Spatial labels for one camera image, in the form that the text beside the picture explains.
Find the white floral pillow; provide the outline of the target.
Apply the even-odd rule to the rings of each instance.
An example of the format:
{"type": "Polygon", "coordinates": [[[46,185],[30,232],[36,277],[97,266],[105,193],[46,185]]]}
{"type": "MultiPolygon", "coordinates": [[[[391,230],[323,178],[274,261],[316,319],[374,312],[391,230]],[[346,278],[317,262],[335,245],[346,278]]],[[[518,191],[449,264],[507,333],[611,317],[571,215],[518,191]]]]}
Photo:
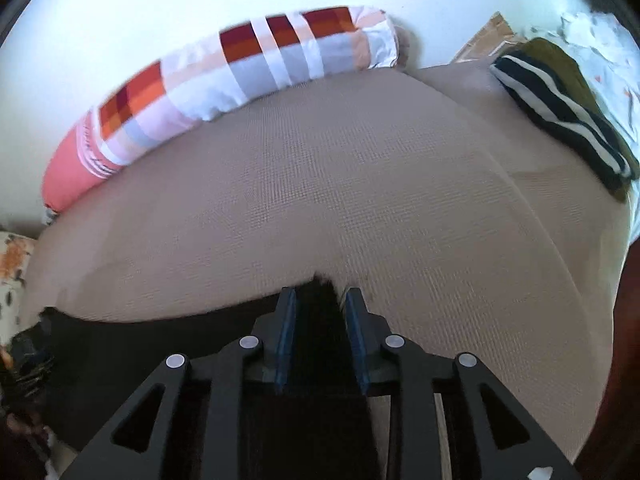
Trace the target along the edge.
{"type": "Polygon", "coordinates": [[[2,231],[0,240],[0,338],[2,346],[21,331],[21,301],[25,275],[36,241],[2,231]]]}

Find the pink striped bolster pillow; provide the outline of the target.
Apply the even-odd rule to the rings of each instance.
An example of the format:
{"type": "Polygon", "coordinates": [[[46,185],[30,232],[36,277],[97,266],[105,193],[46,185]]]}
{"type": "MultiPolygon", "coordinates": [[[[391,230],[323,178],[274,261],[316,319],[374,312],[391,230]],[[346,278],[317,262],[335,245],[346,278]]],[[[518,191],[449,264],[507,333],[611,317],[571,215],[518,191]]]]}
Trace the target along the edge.
{"type": "Polygon", "coordinates": [[[332,6],[255,18],[169,53],[78,119],[44,172],[51,218],[166,141],[287,88],[402,67],[409,35],[382,10],[332,6]]]}

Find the olive green folded garment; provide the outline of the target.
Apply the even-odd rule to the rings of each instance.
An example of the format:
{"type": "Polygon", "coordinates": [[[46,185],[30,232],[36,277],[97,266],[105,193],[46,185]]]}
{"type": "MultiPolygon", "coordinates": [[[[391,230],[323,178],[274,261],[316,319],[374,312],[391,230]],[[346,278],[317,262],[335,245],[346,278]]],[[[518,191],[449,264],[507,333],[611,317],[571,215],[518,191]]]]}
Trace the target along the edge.
{"type": "MultiPolygon", "coordinates": [[[[545,40],[544,38],[535,38],[524,42],[524,44],[518,44],[515,47],[505,50],[502,55],[515,50],[522,51],[552,67],[552,70],[561,77],[564,84],[566,84],[570,89],[571,96],[574,96],[574,98],[578,99],[582,104],[594,106],[602,114],[602,110],[600,110],[596,98],[591,92],[584,76],[582,76],[582,72],[574,61],[574,58],[571,58],[556,44],[552,44],[552,42],[545,40]]],[[[609,193],[614,196],[616,200],[622,202],[623,200],[626,200],[629,189],[630,187],[624,195],[614,196],[610,192],[609,193]]]]}

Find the beige bed sheet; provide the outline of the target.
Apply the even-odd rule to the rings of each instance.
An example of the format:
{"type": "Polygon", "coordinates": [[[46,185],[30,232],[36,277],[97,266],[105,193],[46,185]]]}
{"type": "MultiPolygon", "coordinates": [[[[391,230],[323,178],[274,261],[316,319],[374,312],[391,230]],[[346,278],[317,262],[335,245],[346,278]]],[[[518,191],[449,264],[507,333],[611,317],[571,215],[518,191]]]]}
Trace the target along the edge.
{"type": "Polygon", "coordinates": [[[178,136],[38,240],[22,313],[201,313],[314,274],[431,352],[476,353],[570,457],[597,418],[634,205],[485,62],[367,70],[178,136]]]}

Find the black white striped garment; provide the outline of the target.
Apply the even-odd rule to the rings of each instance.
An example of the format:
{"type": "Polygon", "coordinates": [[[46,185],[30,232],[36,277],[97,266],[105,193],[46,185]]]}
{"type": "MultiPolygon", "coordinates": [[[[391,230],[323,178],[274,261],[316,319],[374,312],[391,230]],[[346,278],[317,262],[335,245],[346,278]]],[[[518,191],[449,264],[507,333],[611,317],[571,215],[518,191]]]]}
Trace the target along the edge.
{"type": "Polygon", "coordinates": [[[612,195],[624,195],[639,179],[638,159],[625,139],[594,106],[571,96],[552,67],[515,50],[489,70],[525,115],[575,151],[612,195]]]}

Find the black pants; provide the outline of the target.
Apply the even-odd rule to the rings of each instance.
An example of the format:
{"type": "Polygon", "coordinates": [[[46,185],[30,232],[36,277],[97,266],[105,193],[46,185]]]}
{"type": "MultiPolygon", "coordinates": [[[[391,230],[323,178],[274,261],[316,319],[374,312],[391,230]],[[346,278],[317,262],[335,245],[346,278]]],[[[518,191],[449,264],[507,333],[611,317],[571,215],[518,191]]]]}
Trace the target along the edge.
{"type": "MultiPolygon", "coordinates": [[[[334,286],[313,278],[290,288],[297,315],[288,384],[281,394],[254,382],[244,389],[239,479],[376,479],[370,410],[352,369],[334,286]]],[[[17,385],[26,404],[78,456],[168,356],[195,360],[219,352],[273,312],[280,292],[183,318],[132,323],[44,309],[11,342],[17,385]]]]}

